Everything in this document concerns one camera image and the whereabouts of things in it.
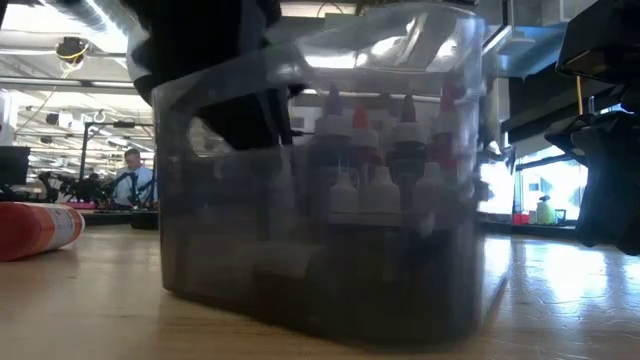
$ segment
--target blue shirt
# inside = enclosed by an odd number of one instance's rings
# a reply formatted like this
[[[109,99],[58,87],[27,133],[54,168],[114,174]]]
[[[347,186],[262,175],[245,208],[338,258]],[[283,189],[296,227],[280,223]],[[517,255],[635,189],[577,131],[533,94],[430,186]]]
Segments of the blue shirt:
[[[118,170],[118,173],[116,174],[116,179],[120,175],[127,172],[132,172],[132,171],[129,170],[129,168],[127,167]],[[151,178],[153,176],[153,172],[151,171],[151,169],[146,168],[144,166],[140,166],[133,172],[135,172],[136,175],[138,175],[138,181],[137,181],[138,188],[146,185],[149,181],[151,181]],[[157,190],[158,187],[154,186],[154,188],[155,188],[154,199],[158,200],[158,190]],[[139,196],[140,196],[141,202],[144,202],[147,200],[147,196],[149,196],[150,191],[151,191],[151,187],[148,187],[144,192],[140,193]],[[116,185],[116,189],[113,192],[113,200],[118,205],[131,206],[131,202],[129,201],[129,196],[131,195],[132,195],[131,194],[131,178],[126,177],[124,180],[120,181],[118,185]]]

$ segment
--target computer monitor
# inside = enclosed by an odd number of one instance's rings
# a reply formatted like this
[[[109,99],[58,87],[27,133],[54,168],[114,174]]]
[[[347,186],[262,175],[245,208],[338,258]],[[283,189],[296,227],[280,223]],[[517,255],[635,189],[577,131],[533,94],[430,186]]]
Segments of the computer monitor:
[[[0,146],[0,185],[25,185],[31,148]]]

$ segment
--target red cylinder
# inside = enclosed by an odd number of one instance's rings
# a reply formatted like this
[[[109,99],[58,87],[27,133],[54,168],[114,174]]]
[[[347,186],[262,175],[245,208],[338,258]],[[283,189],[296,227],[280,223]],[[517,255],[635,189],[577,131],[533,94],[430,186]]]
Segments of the red cylinder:
[[[55,250],[84,230],[76,210],[57,204],[0,203],[0,261]]]

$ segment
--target wooden table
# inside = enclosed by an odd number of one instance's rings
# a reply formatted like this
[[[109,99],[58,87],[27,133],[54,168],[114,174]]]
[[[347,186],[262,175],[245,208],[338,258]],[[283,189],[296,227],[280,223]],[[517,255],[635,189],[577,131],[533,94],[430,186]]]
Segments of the wooden table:
[[[75,247],[0,264],[0,358],[640,357],[639,259],[532,239],[511,248],[513,274],[481,334],[454,349],[382,354],[180,300],[161,287],[157,233],[90,228]]]

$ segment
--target workbench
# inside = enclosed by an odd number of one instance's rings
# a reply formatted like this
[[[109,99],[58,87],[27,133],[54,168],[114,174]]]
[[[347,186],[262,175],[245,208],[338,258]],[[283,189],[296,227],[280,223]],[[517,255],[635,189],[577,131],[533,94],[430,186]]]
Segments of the workbench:
[[[177,298],[161,286],[157,232],[89,228],[69,248],[0,264],[0,358],[638,359],[638,258],[544,239],[510,247],[509,283],[482,332],[372,352]]]

